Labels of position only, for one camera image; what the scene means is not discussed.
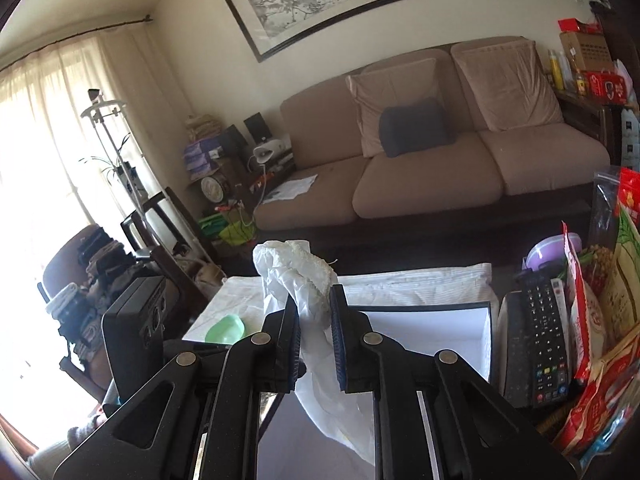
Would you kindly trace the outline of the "white plastic bag pack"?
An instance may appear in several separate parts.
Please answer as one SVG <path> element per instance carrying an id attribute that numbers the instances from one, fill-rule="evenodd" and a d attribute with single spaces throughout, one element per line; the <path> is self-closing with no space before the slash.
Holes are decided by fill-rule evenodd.
<path id="1" fill-rule="evenodd" d="M 262 277 L 265 314 L 283 309 L 288 299 L 297 308 L 306 365 L 295 386 L 298 402 L 322 434 L 373 464 L 372 396 L 344 393 L 336 376 L 329 298 L 338 283 L 335 272 L 310 252 L 306 240 L 268 240 L 254 248 L 253 262 Z"/>

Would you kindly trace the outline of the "green plastic dish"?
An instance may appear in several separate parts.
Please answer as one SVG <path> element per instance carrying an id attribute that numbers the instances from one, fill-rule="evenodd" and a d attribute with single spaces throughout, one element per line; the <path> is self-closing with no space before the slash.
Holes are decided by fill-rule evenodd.
<path id="1" fill-rule="evenodd" d="M 228 314 L 209 327 L 205 341 L 208 344 L 233 346 L 244 337 L 245 325 L 242 318 L 236 314 Z"/>

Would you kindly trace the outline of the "black remote control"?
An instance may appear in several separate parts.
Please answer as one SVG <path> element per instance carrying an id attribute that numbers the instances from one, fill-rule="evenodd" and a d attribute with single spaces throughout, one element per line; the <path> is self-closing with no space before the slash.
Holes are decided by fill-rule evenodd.
<path id="1" fill-rule="evenodd" d="M 563 283 L 532 273 L 523 282 L 521 300 L 530 405 L 540 408 L 565 398 L 570 384 L 570 334 Z"/>

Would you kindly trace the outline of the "black box white interior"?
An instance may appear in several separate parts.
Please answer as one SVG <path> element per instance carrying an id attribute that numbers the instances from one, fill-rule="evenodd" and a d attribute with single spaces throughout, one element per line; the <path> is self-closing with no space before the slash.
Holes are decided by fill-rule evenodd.
<path id="1" fill-rule="evenodd" d="M 375 471 L 380 479 L 493 479 L 490 447 L 466 389 L 491 386 L 450 350 L 426 356 L 372 330 L 367 315 L 331 292 L 337 382 L 373 396 Z M 169 390 L 157 432 L 168 437 L 161 476 L 254 479 L 263 392 L 288 394 L 303 377 L 296 304 L 265 317 L 260 332 L 229 348 L 186 347 L 158 377 Z"/>

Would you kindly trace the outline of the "white striped tablecloth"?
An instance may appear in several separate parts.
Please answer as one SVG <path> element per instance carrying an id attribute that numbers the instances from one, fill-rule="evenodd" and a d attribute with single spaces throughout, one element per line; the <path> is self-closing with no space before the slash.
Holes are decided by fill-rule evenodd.
<path id="1" fill-rule="evenodd" d="M 496 314 L 499 300 L 491 287 L 491 278 L 491 265 L 479 263 L 475 266 L 343 275 L 338 281 L 344 286 L 350 304 L 443 306 L 487 301 L 491 313 Z M 259 276 L 227 278 L 182 338 L 203 341 L 213 325 L 232 314 L 241 319 L 245 333 L 249 335 L 262 327 L 264 292 Z"/>

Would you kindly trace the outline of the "red snack bag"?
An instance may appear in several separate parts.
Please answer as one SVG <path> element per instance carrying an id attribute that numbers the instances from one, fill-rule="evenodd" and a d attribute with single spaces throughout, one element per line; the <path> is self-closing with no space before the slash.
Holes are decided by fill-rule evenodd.
<path id="1" fill-rule="evenodd" d="M 582 265 L 565 222 L 562 223 L 562 237 L 567 263 L 570 322 L 575 343 L 574 378 L 578 382 L 586 382 L 594 363 L 603 356 L 606 329 L 599 301 L 582 275 Z"/>

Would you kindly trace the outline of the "round clock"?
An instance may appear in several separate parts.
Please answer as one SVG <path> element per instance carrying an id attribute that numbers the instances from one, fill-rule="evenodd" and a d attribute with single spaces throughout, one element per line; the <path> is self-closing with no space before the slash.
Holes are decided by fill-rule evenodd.
<path id="1" fill-rule="evenodd" d="M 200 181 L 200 187 L 206 200 L 213 204 L 222 204 L 228 200 L 228 185 L 224 179 L 207 176 Z"/>

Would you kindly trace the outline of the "purple lidded container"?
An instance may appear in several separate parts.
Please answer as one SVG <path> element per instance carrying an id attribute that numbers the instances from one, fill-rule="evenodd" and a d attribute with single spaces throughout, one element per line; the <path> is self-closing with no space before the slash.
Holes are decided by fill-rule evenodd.
<path id="1" fill-rule="evenodd" d="M 523 258 L 522 269 L 537 271 L 544 264 L 564 256 L 564 235 L 553 235 L 538 242 Z"/>

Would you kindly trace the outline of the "papers on sofa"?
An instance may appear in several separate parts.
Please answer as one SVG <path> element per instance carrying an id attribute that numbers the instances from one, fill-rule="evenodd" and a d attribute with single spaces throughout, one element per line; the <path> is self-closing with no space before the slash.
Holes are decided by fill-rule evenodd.
<path id="1" fill-rule="evenodd" d="M 317 178 L 318 176 L 314 174 L 311 177 L 303 179 L 288 180 L 271 191 L 262 202 L 264 204 L 269 204 L 273 202 L 282 202 L 282 200 L 295 200 L 299 195 L 308 193 Z"/>

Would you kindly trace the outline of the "white coat stand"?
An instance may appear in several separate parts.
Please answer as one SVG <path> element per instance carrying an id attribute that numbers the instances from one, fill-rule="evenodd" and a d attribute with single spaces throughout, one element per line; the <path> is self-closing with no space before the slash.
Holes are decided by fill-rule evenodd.
<path id="1" fill-rule="evenodd" d="M 176 260 L 213 263 L 215 258 L 198 239 L 186 215 L 158 180 L 134 135 L 127 103 L 107 99 L 99 88 L 88 90 L 90 105 L 80 117 L 96 135 L 106 170 L 134 207 L 134 239 L 163 246 Z"/>

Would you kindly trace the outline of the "brown three-seat sofa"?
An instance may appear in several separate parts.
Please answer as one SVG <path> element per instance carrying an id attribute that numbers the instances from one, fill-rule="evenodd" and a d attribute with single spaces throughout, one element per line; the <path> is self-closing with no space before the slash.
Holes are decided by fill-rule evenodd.
<path id="1" fill-rule="evenodd" d="M 454 143 L 387 157 L 383 110 L 427 98 L 442 104 Z M 610 163 L 601 141 L 564 120 L 536 44 L 518 36 L 386 58 L 293 94 L 280 112 L 294 176 L 318 178 L 295 200 L 261 203 L 264 232 L 384 220 L 399 231 L 434 214 L 555 204 Z"/>

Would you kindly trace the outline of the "dark blue lumbar cushion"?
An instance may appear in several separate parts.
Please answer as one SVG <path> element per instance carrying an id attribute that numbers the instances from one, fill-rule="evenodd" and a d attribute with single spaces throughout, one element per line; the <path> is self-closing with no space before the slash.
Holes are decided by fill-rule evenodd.
<path id="1" fill-rule="evenodd" d="M 387 107 L 378 121 L 378 135 L 390 158 L 454 143 L 445 110 L 435 98 Z"/>

